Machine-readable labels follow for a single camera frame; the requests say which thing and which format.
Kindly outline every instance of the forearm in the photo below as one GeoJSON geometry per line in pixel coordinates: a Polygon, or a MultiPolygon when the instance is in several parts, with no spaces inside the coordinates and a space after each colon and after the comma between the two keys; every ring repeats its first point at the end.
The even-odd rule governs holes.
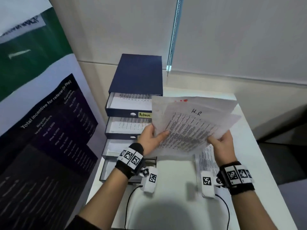
{"type": "Polygon", "coordinates": [[[117,168],[113,169],[79,216],[100,229],[110,229],[127,185],[128,178],[117,168]]]}
{"type": "Polygon", "coordinates": [[[232,196],[241,230],[277,230],[254,191],[232,196]]]}

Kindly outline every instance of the right hand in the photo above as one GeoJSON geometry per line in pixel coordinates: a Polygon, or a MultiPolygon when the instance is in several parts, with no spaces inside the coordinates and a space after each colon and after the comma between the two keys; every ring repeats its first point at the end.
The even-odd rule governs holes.
{"type": "Polygon", "coordinates": [[[229,130],[220,139],[209,136],[208,143],[213,146],[214,158],[219,167],[237,161],[232,135],[229,130]]]}

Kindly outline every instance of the hand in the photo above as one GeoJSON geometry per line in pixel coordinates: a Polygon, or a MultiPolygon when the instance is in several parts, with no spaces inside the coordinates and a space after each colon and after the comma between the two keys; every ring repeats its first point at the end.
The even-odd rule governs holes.
{"type": "Polygon", "coordinates": [[[138,143],[143,146],[143,155],[148,155],[152,150],[154,150],[163,140],[167,138],[169,131],[161,132],[156,137],[154,134],[154,126],[152,124],[146,126],[142,134],[138,138],[138,143]]]}
{"type": "Polygon", "coordinates": [[[232,135],[229,130],[219,140],[209,136],[208,143],[213,145],[214,158],[219,167],[237,161],[232,135]]]}

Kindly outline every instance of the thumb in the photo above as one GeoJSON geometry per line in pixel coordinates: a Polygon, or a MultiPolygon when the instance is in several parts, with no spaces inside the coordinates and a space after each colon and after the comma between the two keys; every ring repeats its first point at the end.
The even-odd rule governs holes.
{"type": "Polygon", "coordinates": [[[215,139],[212,135],[208,137],[207,141],[208,141],[208,143],[212,144],[213,147],[217,147],[218,144],[220,143],[220,141],[215,139]]]}
{"type": "Polygon", "coordinates": [[[169,131],[163,131],[161,133],[159,133],[156,137],[156,141],[157,143],[161,143],[163,140],[165,140],[167,138],[167,136],[169,135],[169,131]]]}

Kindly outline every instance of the left hand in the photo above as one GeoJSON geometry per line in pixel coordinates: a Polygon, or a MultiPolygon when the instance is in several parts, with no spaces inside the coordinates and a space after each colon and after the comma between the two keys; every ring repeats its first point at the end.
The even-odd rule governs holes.
{"type": "Polygon", "coordinates": [[[154,126],[150,124],[144,128],[142,134],[138,138],[138,143],[140,143],[144,149],[143,156],[148,155],[163,140],[165,140],[169,134],[169,131],[161,132],[156,137],[154,137],[153,134],[154,134],[154,126]]]}

